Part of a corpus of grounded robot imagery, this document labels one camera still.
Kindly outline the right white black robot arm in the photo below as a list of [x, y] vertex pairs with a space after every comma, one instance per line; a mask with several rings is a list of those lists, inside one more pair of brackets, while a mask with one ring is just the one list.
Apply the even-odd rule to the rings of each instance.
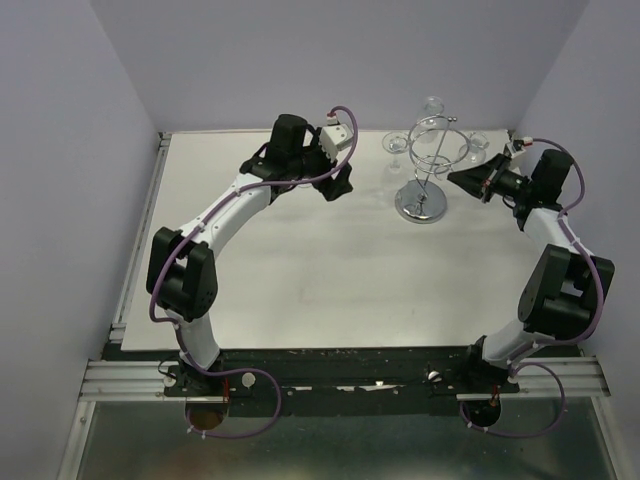
[[561, 148], [543, 151], [528, 176], [498, 154], [486, 163], [448, 175], [448, 180], [484, 203], [500, 196], [511, 203], [516, 224], [540, 257], [521, 294], [517, 316], [467, 348], [459, 378], [469, 390], [502, 386], [523, 359], [550, 346], [575, 345], [600, 321], [615, 266], [594, 255], [571, 229], [559, 202], [573, 157]]

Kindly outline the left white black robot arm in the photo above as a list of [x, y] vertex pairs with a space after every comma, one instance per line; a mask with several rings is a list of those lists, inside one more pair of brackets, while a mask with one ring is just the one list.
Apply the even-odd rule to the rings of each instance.
[[222, 250], [255, 215], [299, 186], [312, 186], [327, 202], [352, 192], [350, 160], [358, 140], [357, 121], [346, 107], [333, 108], [321, 127], [281, 114], [268, 141], [241, 164], [216, 201], [181, 227], [154, 234], [146, 278], [149, 318], [172, 326], [180, 357], [191, 366], [187, 382], [197, 393], [214, 393], [222, 380], [209, 317]]

